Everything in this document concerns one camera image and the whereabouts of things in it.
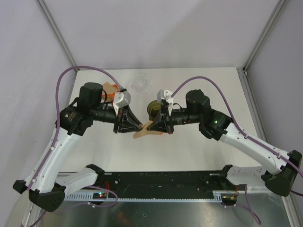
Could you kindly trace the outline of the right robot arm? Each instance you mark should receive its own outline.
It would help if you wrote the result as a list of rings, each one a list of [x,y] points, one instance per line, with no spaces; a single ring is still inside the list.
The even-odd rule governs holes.
[[[261,164],[265,168],[261,179],[271,192],[284,197],[289,195],[301,164],[300,152],[275,148],[247,133],[234,119],[213,109],[209,97],[200,89],[187,92],[185,99],[185,108],[174,109],[172,92],[160,90],[157,100],[147,106],[152,121],[147,130],[172,134],[176,125],[197,123],[206,138],[228,144]]]

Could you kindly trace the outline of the brown paper coffee filter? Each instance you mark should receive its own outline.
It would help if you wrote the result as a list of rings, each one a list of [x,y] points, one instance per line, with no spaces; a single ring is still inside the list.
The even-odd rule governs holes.
[[[137,131],[133,135],[133,138],[138,139],[138,138],[144,137],[146,135],[162,135],[163,132],[161,132],[161,131],[149,131],[149,130],[147,130],[148,126],[150,126],[152,123],[153,123],[153,121],[148,121],[146,124],[140,125],[141,130]]]

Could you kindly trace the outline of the dark green dripper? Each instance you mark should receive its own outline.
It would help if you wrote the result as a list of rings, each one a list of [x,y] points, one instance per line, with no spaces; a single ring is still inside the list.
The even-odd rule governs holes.
[[[161,104],[158,103],[156,100],[151,101],[147,106],[147,113],[149,116],[149,120],[153,121],[154,118],[158,115],[159,111],[161,109]]]

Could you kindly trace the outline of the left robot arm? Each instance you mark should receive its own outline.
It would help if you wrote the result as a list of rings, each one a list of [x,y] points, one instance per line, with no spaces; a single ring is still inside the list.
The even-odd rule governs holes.
[[[33,172],[25,180],[17,180],[13,189],[22,194],[29,192],[29,200],[48,212],[57,210],[65,197],[92,186],[101,188],[105,183],[104,170],[89,164],[83,170],[58,178],[69,152],[95,121],[113,124],[114,133],[138,132],[141,122],[130,109],[131,95],[124,88],[114,94],[112,102],[99,83],[88,82],[78,97],[61,110],[52,138]]]

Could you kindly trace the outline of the orange coffee filter box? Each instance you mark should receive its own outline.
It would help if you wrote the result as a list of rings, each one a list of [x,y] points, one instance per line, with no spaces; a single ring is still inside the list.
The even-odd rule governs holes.
[[[105,83],[103,89],[107,93],[107,101],[113,101],[115,93],[120,92],[120,88],[117,84]]]

